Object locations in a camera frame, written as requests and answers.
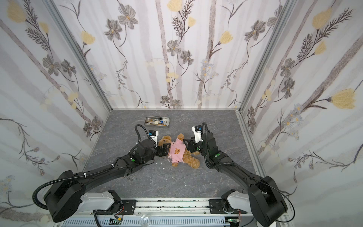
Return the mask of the brown teddy bear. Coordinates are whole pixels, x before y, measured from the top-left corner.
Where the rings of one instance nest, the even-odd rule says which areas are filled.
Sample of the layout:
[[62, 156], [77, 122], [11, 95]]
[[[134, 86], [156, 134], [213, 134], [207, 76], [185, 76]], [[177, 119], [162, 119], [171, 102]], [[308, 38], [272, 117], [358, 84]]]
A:
[[[180, 140], [184, 140], [185, 137], [182, 133], [180, 133], [178, 136], [177, 136], [177, 139], [180, 139]], [[162, 144], [167, 144], [167, 143], [172, 143], [174, 141], [172, 141], [172, 138], [171, 136], [163, 136], [162, 139], [158, 142], [158, 145], [162, 145]], [[187, 148], [184, 152], [184, 156], [183, 156], [183, 160], [184, 160], [184, 163], [189, 165], [191, 168], [193, 169], [198, 169], [200, 167], [200, 161], [195, 158], [192, 153], [190, 153]], [[173, 167], [177, 167], [179, 164], [172, 164]]]

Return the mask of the pink teddy hoodie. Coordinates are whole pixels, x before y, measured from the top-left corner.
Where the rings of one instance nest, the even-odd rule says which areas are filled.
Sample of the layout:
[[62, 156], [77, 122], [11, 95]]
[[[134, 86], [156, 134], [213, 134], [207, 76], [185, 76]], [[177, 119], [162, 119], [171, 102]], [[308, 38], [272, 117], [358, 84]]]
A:
[[168, 159], [171, 160], [172, 164], [184, 163], [183, 156], [186, 150], [186, 145], [182, 140], [176, 139], [171, 143]]

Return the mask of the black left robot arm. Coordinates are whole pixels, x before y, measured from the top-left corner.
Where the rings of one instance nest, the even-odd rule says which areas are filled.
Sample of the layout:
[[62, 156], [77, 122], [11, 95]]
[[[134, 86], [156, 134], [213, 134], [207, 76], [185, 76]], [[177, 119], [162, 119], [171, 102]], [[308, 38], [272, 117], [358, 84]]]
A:
[[141, 140], [137, 133], [137, 144], [128, 154], [117, 157], [111, 164], [98, 169], [73, 173], [63, 172], [56, 180], [37, 187], [32, 195], [33, 203], [48, 210], [53, 222], [62, 222], [74, 215], [86, 201], [82, 199], [86, 193], [111, 180], [126, 177], [152, 164], [155, 157], [167, 156], [171, 139], [163, 138], [155, 142], [151, 133], [147, 139]]

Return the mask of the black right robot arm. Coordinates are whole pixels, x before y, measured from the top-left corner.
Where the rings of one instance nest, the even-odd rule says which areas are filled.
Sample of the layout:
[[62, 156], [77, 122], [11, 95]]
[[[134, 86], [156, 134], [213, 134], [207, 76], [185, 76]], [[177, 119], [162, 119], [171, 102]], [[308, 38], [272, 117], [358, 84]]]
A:
[[184, 142], [191, 152], [198, 151], [206, 166], [223, 173], [246, 189], [249, 206], [256, 221], [268, 227], [288, 211], [286, 201], [289, 200], [278, 189], [276, 182], [269, 176], [258, 176], [235, 163], [226, 153], [221, 151], [205, 122], [193, 126], [194, 137]]

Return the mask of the metal instrument tray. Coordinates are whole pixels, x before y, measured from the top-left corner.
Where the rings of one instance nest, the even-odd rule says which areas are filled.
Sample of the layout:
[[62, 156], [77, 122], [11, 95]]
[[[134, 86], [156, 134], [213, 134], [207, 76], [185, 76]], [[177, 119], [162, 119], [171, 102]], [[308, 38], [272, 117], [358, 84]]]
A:
[[144, 124], [146, 126], [168, 127], [170, 125], [170, 118], [160, 116], [148, 116], [146, 117]]

